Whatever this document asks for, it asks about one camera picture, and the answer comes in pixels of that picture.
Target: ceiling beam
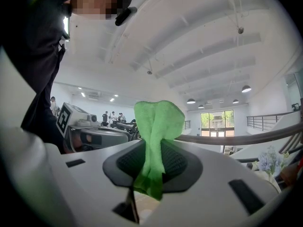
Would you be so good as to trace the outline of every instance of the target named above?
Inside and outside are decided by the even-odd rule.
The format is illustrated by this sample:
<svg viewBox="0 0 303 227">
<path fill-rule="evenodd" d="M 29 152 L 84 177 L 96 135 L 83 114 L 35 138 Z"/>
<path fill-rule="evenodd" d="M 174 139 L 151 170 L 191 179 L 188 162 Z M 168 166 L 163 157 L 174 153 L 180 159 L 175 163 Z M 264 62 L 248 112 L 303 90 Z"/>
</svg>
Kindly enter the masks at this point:
<svg viewBox="0 0 303 227">
<path fill-rule="evenodd" d="M 148 43 L 149 44 L 148 47 L 151 48 L 152 53 L 154 54 L 159 53 L 166 46 L 176 41 L 180 37 L 184 36 L 188 32 L 200 26 L 203 26 L 206 23 L 233 15 L 234 11 L 232 9 L 228 9 L 228 10 L 226 9 L 228 6 L 229 6 L 228 1 L 225 0 L 225 1 L 221 1 L 216 6 L 211 6 L 206 9 L 202 8 L 198 11 L 195 10 L 187 15 L 184 15 L 183 17 L 187 21 L 188 26 L 186 26 L 184 22 L 181 20 L 182 23 L 180 24 L 180 26 L 174 25 L 173 28 L 168 27 L 166 29 L 163 29 L 158 36 L 156 36 L 151 42 Z M 243 2 L 242 11 L 264 12 L 264 11 L 268 11 L 268 6 L 265 5 L 263 2 L 249 3 L 249 4 L 245 4 L 245 2 Z M 145 64 L 147 61 L 146 54 L 140 53 L 139 55 L 137 55 L 134 61 L 140 65 Z"/>
<path fill-rule="evenodd" d="M 213 88 L 201 88 L 201 90 L 199 91 L 195 91 L 192 93 L 188 93 L 190 94 L 190 97 L 197 97 L 197 96 L 202 96 L 202 95 L 206 95 L 209 96 L 210 94 L 216 94 L 216 92 L 220 91 L 220 92 L 224 92 L 224 93 L 233 93 L 234 91 L 238 91 L 238 87 L 240 85 L 240 88 L 242 88 L 244 85 L 244 81 L 242 82 L 236 82 L 236 83 L 232 83 L 233 85 L 236 86 L 236 88 L 229 90 L 229 88 L 227 87 L 228 85 L 230 85 L 231 83 L 225 84 L 225 85 L 220 85 L 219 87 L 213 87 Z"/>
<path fill-rule="evenodd" d="M 229 94 L 229 96 L 240 95 L 241 93 L 242 92 L 240 90 L 235 90 L 235 91 L 231 92 Z M 220 94 L 215 94 L 215 95 L 212 95 L 212 96 L 200 97 L 200 98 L 196 99 L 196 102 L 204 102 L 204 101 L 206 102 L 206 101 L 209 101 L 209 100 L 224 98 L 226 96 L 227 95 L 225 93 L 220 93 Z"/>
<path fill-rule="evenodd" d="M 182 95 L 182 94 L 185 94 L 185 93 L 193 93 L 193 92 L 196 92 L 196 91 L 216 88 L 216 87 L 218 87 L 218 85 L 226 86 L 226 85 L 229 85 L 232 81 L 234 83 L 240 83 L 240 82 L 247 81 L 249 79 L 250 79 L 249 74 L 238 75 L 238 76 L 235 76 L 235 77 L 232 77 L 232 78 L 226 78 L 226 79 L 220 80 L 219 84 L 218 84 L 218 81 L 215 81 L 213 83 L 206 83 L 206 85 L 202 84 L 198 87 L 192 87 L 192 88 L 188 88 L 186 90 L 179 91 L 179 95 Z"/>
<path fill-rule="evenodd" d="M 188 76 L 182 77 L 175 82 L 170 84 L 170 88 L 182 86 L 187 83 L 191 83 L 200 79 L 206 79 L 208 77 L 234 71 L 236 69 L 250 67 L 256 65 L 256 59 L 254 56 L 239 59 L 237 61 L 230 61 L 219 65 L 211 66 L 209 69 L 200 70 L 199 72 L 192 73 Z"/>
<path fill-rule="evenodd" d="M 178 70 L 182 67 L 185 67 L 185 66 L 187 66 L 191 63 L 199 61 L 199 60 L 201 60 L 201 59 L 203 59 L 207 56 L 211 56 L 211 55 L 214 55 L 214 54 L 217 54 L 217 53 L 220 53 L 220 52 L 224 52 L 224 51 L 229 50 L 229 49 L 238 48 L 240 46 L 259 43 L 259 42 L 261 42 L 260 33 L 252 33 L 252 34 L 242 35 L 241 37 L 239 37 L 239 42 L 234 41 L 233 37 L 231 37 L 227 40 L 224 40 L 224 41 L 221 41 L 219 43 L 213 44 L 211 46 L 205 47 L 202 50 L 199 49 L 199 50 L 191 53 L 190 55 L 187 55 L 187 56 L 179 59 L 178 61 L 175 61 L 173 64 L 171 64 L 171 65 L 163 68 L 162 70 L 158 71 L 155 76 L 158 79 L 158 78 L 166 76 L 169 73 L 172 73 L 172 72 L 174 72 L 174 71 L 176 71 L 176 70 Z M 244 63 L 248 63 L 249 65 L 252 65 L 251 60 L 249 62 L 244 62 Z M 235 67 L 234 62 L 232 62 L 231 70 L 233 70 L 234 67 Z M 209 71 L 208 69 L 205 69 L 201 73 L 205 77 L 207 74 L 208 75 L 212 74 L 211 70 Z"/>
</svg>

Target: railing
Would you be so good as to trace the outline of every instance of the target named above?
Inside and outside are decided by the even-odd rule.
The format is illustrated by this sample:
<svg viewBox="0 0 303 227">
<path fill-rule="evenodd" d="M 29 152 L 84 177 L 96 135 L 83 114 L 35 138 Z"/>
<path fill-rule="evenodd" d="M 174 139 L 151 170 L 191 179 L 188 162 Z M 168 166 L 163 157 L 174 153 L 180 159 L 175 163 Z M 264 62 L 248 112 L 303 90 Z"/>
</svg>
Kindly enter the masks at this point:
<svg viewBox="0 0 303 227">
<path fill-rule="evenodd" d="M 247 126 L 252 127 L 252 128 L 257 128 L 262 131 L 268 131 L 279 121 L 279 119 L 283 115 L 290 114 L 290 113 L 293 113 L 293 112 L 258 115 L 258 116 L 247 116 Z"/>
<path fill-rule="evenodd" d="M 184 122 L 183 129 L 184 130 L 190 129 L 190 120 Z"/>
<path fill-rule="evenodd" d="M 303 149 L 303 145 L 299 145 L 296 148 L 289 150 L 288 153 L 293 154 L 301 149 Z M 259 161 L 259 159 L 258 158 L 247 158 L 247 159 L 237 159 L 237 161 L 239 161 L 241 163 L 252 163 L 255 161 Z"/>
<path fill-rule="evenodd" d="M 235 137 L 207 137 L 207 136 L 190 136 L 180 135 L 176 140 L 193 142 L 206 145 L 219 145 L 219 146 L 239 146 L 239 145 L 252 145 L 264 143 L 272 140 L 283 139 L 303 131 L 303 122 L 292 125 L 290 127 L 265 132 L 262 134 L 255 134 L 249 136 L 235 136 Z"/>
</svg>

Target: tree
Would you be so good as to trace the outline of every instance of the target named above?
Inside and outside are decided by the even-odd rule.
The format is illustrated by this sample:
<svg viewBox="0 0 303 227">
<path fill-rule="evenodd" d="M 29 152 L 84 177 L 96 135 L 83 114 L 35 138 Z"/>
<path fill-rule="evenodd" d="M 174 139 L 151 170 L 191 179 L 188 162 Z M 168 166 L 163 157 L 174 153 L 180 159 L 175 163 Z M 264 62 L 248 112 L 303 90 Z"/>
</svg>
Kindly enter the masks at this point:
<svg viewBox="0 0 303 227">
<path fill-rule="evenodd" d="M 209 121 L 213 120 L 214 116 L 213 114 L 209 114 L 209 113 L 202 113 L 201 114 L 201 124 L 202 124 L 202 128 L 209 128 Z"/>
<path fill-rule="evenodd" d="M 225 111 L 225 112 L 223 111 L 222 120 L 225 121 L 226 127 L 227 127 L 227 125 L 234 126 L 233 110 Z"/>
</svg>

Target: black slot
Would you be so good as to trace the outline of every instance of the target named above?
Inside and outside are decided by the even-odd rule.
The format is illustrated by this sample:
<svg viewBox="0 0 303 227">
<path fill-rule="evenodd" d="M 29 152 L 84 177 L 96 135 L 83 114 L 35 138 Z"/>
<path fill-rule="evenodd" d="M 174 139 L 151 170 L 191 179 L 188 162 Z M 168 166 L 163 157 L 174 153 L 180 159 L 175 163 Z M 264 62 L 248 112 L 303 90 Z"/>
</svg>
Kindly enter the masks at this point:
<svg viewBox="0 0 303 227">
<path fill-rule="evenodd" d="M 85 161 L 82 160 L 82 159 L 78 159 L 78 160 L 66 162 L 66 165 L 67 165 L 68 168 L 70 168 L 70 167 L 73 167 L 73 166 L 80 165 L 82 163 L 85 163 Z"/>
<path fill-rule="evenodd" d="M 228 184 L 250 215 L 264 206 L 260 198 L 242 180 L 232 180 Z"/>
</svg>

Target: green cloth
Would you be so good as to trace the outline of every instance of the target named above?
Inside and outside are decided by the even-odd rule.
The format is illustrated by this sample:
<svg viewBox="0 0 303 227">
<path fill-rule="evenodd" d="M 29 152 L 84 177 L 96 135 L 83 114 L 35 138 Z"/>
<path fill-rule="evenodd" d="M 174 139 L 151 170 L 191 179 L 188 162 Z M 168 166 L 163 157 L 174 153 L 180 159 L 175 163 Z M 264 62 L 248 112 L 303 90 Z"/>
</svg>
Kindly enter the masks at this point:
<svg viewBox="0 0 303 227">
<path fill-rule="evenodd" d="M 134 114 L 141 138 L 146 141 L 145 163 L 134 182 L 134 189 L 157 200 L 162 198 L 161 140 L 173 140 L 182 133 L 184 114 L 169 101 L 138 102 Z"/>
</svg>

